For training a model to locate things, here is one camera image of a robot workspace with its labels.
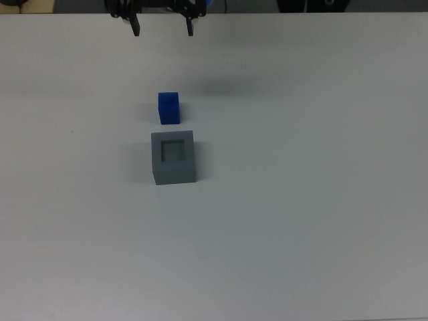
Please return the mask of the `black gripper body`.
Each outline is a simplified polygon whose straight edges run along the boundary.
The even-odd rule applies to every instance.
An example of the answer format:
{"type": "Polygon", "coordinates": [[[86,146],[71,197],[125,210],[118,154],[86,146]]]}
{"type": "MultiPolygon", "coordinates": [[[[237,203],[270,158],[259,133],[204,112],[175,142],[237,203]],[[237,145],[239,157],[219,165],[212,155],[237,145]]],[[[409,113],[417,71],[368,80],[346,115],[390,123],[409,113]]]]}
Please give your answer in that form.
{"type": "Polygon", "coordinates": [[[180,9],[180,2],[175,0],[141,0],[141,6],[145,8],[170,8],[180,9]]]}

